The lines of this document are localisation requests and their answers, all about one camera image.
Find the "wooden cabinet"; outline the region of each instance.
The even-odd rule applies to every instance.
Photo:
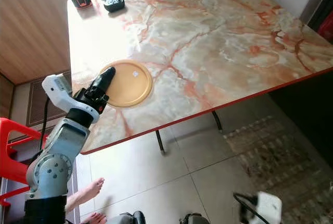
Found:
[[[9,118],[14,84],[0,74],[0,117]]]
[[[0,0],[0,72],[16,85],[69,69],[67,0]]]

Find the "bare foot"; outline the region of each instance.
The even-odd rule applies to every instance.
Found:
[[[102,188],[104,178],[99,178],[89,184],[86,188],[77,191],[75,194],[67,198],[66,212],[72,211],[76,206],[83,204],[90,199],[94,198]]]
[[[82,223],[105,224],[106,221],[107,221],[107,219],[104,214],[93,213],[88,218],[86,218]]]

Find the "round plate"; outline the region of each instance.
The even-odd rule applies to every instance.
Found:
[[[116,68],[111,84],[106,91],[110,97],[108,103],[116,107],[129,107],[142,102],[152,87],[152,78],[148,69],[137,61],[115,61],[103,68]]]

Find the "marble tabletop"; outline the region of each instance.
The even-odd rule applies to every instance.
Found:
[[[137,106],[107,105],[83,154],[333,67],[333,46],[272,0],[92,2],[68,1],[73,91],[120,59],[145,65],[153,88]]]

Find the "red plastic chair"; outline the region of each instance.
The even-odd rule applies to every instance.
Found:
[[[12,131],[20,132],[28,137],[13,143],[8,143],[9,134]],[[17,122],[11,121],[7,118],[0,118],[0,177],[28,184],[25,178],[28,166],[10,158],[11,155],[17,151],[13,149],[14,146],[26,143],[32,140],[39,140],[41,133]],[[43,146],[45,145],[46,136],[43,138]],[[0,205],[7,207],[10,206],[9,202],[5,199],[14,195],[26,192],[29,187],[20,188],[6,194],[0,195]]]

